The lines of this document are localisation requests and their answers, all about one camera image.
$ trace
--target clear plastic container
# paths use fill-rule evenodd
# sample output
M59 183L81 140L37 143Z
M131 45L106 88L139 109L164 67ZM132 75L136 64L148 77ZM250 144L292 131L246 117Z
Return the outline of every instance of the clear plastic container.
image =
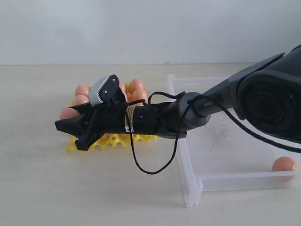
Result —
M224 79L226 78L187 79L168 75L169 92L171 94L182 91L204 93ZM248 122L242 121L242 123L260 133ZM301 146L268 138L287 145ZM252 137L239 128L224 112L213 114L207 125L189 131L187 137L180 139L178 143L176 157L186 206L197 206L202 192L207 191L300 185L300 171L271 171L273 162L281 156L291 156L301 166L301 154L275 148Z

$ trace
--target table surface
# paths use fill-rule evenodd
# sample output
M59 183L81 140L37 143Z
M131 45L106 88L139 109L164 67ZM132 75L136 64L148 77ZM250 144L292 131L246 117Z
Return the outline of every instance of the table surface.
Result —
M54 126L77 85L109 74L141 78L150 94L168 91L168 74L230 76L248 65L1 66L0 225L300 225L301 188L208 192L187 208L176 161L150 176L130 147L68 155L68 136ZM135 144L148 170L172 147L167 139Z

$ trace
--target white wall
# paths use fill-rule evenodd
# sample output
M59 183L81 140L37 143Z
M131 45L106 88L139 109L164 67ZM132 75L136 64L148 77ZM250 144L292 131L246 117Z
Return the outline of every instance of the white wall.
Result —
M0 65L256 62L301 44L301 0L0 0Z

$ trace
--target egg carton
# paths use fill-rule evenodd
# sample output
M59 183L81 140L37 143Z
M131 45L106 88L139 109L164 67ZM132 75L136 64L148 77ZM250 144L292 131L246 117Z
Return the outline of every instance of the egg carton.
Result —
M129 92L129 85L130 83L126 83L127 87L127 99L128 102L131 101L131 93ZM157 140L158 136L155 135L138 135L138 134L133 134L133 141L138 142L138 141L143 141L144 143L148 143L150 139ZM75 141L77 138L73 135L70 135L70 141L67 143L64 147L65 151L68 154L71 154L73 150L77 150ZM90 146L88 151L93 151L97 146L101 147L102 149L107 148L109 145L112 147L116 147L117 144L122 144L123 147L127 147L128 144L131 143L131 137L129 134L117 134L117 133L110 133L110 134L104 134L101 138L99 138L94 144Z

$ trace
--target robotic arm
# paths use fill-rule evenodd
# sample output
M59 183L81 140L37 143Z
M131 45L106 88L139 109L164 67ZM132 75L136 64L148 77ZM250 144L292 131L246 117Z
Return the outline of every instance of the robotic arm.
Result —
M175 101L151 104L155 94ZM210 115L233 108L240 120L265 134L301 144L301 46L256 63L204 94L152 95L144 106L135 106L125 101L116 75L104 77L91 89L89 103L70 107L80 116L56 121L56 129L77 137L78 150L88 150L105 133L185 138Z

